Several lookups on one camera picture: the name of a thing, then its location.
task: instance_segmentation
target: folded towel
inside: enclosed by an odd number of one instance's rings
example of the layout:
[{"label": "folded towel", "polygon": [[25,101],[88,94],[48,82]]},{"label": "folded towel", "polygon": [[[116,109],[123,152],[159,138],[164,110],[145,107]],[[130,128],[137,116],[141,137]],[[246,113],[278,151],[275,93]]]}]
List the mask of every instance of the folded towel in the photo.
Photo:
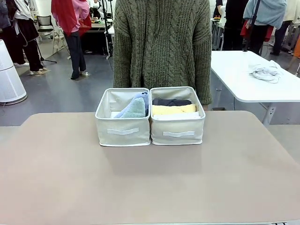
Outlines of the folded towel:
[{"label": "folded towel", "polygon": [[181,99],[160,99],[155,98],[152,101],[153,105],[164,105],[164,106],[183,106],[192,104],[189,100],[181,100]]},{"label": "folded towel", "polygon": [[264,64],[249,65],[249,74],[269,83],[278,83],[283,75],[281,67],[273,60]]},{"label": "folded towel", "polygon": [[133,99],[130,104],[122,111],[119,118],[143,118],[145,114],[145,102],[142,97]]},{"label": "folded towel", "polygon": [[153,115],[171,115],[180,113],[194,113],[196,112],[196,105],[184,105],[184,106],[163,106],[163,105],[153,105],[152,113]]},{"label": "folded towel", "polygon": [[143,101],[144,101],[144,114],[148,115],[148,112],[149,112],[149,93],[148,92],[143,92],[143,93],[136,94],[134,96],[134,98],[131,100],[131,102],[129,103],[129,105],[126,106],[126,108],[123,109],[120,113],[118,113],[118,115],[116,115],[115,118],[124,118],[123,114],[129,109],[129,107],[132,104],[132,102],[135,99],[138,99],[138,98],[142,98],[143,99]]},{"label": "folded towel", "polygon": [[200,119],[201,116],[199,112],[186,112],[172,115],[154,115],[153,118],[155,120],[192,120]]}]

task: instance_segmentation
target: dark pants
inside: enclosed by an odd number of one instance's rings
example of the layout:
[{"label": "dark pants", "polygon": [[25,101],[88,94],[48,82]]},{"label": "dark pants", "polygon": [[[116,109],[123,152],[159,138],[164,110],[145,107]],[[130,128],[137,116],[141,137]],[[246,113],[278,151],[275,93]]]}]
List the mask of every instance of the dark pants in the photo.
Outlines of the dark pants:
[{"label": "dark pants", "polygon": [[259,51],[263,46],[263,42],[266,38],[268,28],[269,28],[268,25],[263,25],[263,26],[254,25],[252,35],[250,38],[250,48],[249,48],[250,51],[259,55]]},{"label": "dark pants", "polygon": [[275,32],[275,43],[273,47],[273,52],[279,54],[281,50],[281,45],[283,39],[285,38],[285,33],[287,28],[291,25],[292,21],[283,21],[281,28]]},{"label": "dark pants", "polygon": [[29,62],[31,71],[38,71],[39,69],[44,67],[39,59],[38,44],[36,40],[28,42],[27,46],[23,46],[23,49]]},{"label": "dark pants", "polygon": [[240,35],[240,29],[226,28],[224,30],[224,51],[242,50],[243,37]]},{"label": "dark pants", "polygon": [[2,38],[14,63],[24,64],[23,46],[18,40],[17,34],[13,27],[6,27],[2,29]]},{"label": "dark pants", "polygon": [[71,55],[71,61],[73,67],[72,78],[76,79],[79,77],[79,70],[80,71],[86,70],[84,55],[81,49],[79,32],[78,31],[73,32],[70,34],[70,36],[67,36],[67,34],[64,32],[64,35]]}]

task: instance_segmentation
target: white fabric basket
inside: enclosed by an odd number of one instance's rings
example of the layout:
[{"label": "white fabric basket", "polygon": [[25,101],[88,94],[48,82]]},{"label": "white fabric basket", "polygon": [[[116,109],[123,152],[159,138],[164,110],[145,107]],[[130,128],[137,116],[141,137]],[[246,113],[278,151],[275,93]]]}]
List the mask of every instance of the white fabric basket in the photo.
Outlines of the white fabric basket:
[{"label": "white fabric basket", "polygon": [[149,93],[149,90],[145,88],[111,88],[104,92],[95,115],[100,145],[126,147],[151,143],[150,106],[149,113],[144,118],[113,118],[113,115],[122,111],[136,94],[145,91]]},{"label": "white fabric basket", "polygon": [[154,119],[151,110],[151,138],[153,144],[185,145],[202,143],[205,112],[193,88],[153,88],[150,91],[151,109],[152,100],[155,98],[190,100],[196,105],[200,118],[185,120],[156,120]]}]

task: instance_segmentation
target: red garment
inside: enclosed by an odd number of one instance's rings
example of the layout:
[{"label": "red garment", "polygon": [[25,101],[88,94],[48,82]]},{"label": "red garment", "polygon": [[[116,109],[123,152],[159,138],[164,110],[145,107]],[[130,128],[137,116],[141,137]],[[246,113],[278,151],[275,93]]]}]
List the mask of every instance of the red garment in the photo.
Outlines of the red garment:
[{"label": "red garment", "polygon": [[[69,36],[72,29],[77,25],[77,19],[72,0],[52,0],[51,12],[55,19],[58,19],[60,27]],[[80,36],[91,29],[92,23],[90,17],[80,19]]]},{"label": "red garment", "polygon": [[[244,22],[242,31],[241,31],[241,33],[240,33],[240,35],[241,35],[243,38],[244,38],[244,37],[248,37],[248,36],[249,36],[249,32],[250,32],[250,30],[246,28],[246,24],[247,24],[247,20]],[[265,37],[265,39],[264,39],[265,42],[270,41],[270,38],[271,38],[271,35],[272,35],[272,32],[273,32],[273,29],[274,29],[274,27],[272,27],[272,26],[269,26],[269,27],[268,27],[267,34],[266,34],[266,37]]]}]

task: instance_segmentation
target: cable knit pattern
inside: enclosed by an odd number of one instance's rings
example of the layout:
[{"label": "cable knit pattern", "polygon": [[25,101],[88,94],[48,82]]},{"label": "cable knit pattern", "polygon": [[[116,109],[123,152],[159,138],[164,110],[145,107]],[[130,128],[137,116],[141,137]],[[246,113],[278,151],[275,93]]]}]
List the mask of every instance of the cable knit pattern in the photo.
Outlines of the cable knit pattern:
[{"label": "cable knit pattern", "polygon": [[116,2],[114,87],[191,86],[203,105],[210,104],[209,0],[146,3]]}]

